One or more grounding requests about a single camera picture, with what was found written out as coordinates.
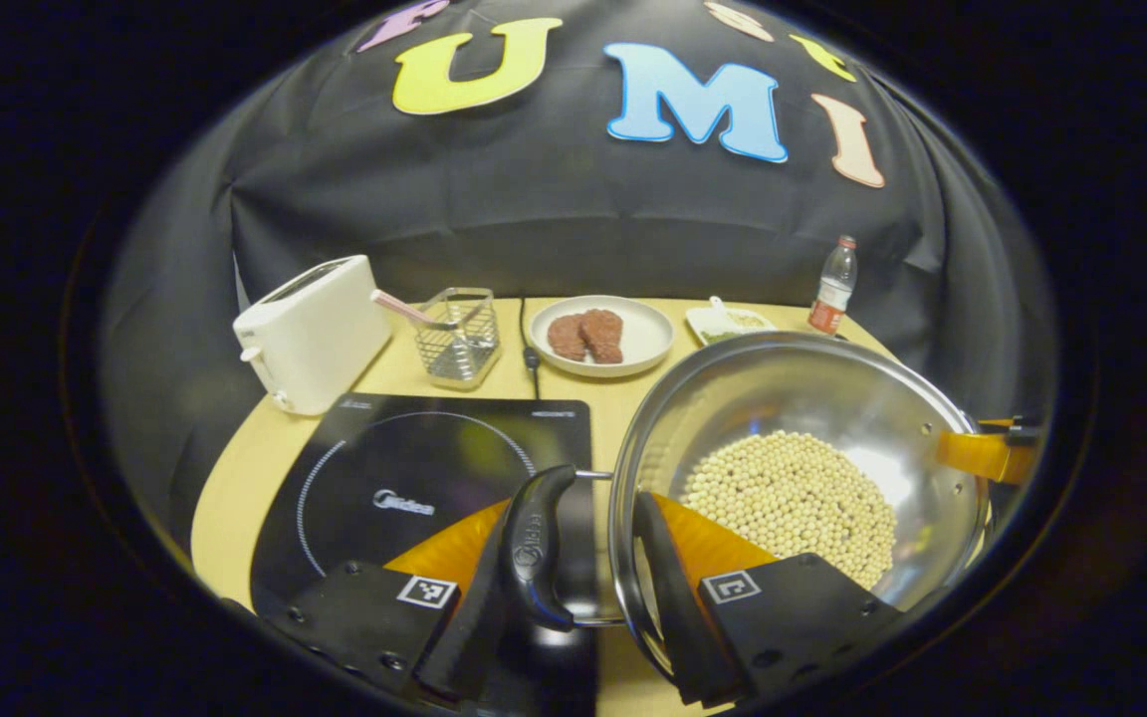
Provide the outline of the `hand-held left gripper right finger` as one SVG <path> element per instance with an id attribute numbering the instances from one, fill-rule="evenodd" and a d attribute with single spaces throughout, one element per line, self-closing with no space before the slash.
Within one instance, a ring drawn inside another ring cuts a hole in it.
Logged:
<path id="1" fill-rule="evenodd" d="M 682 702 L 801 693 L 865 656 L 902 616 L 819 554 L 774 558 L 663 494 L 638 496 L 633 527 Z"/>

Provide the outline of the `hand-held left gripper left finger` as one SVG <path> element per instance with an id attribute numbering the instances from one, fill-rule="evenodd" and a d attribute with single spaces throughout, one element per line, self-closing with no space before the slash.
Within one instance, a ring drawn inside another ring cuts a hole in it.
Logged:
<path id="1" fill-rule="evenodd" d="M 498 546 L 510 502 L 460 519 L 400 558 L 348 560 L 270 623 L 310 654 L 397 697 L 479 697 L 506 628 Z"/>

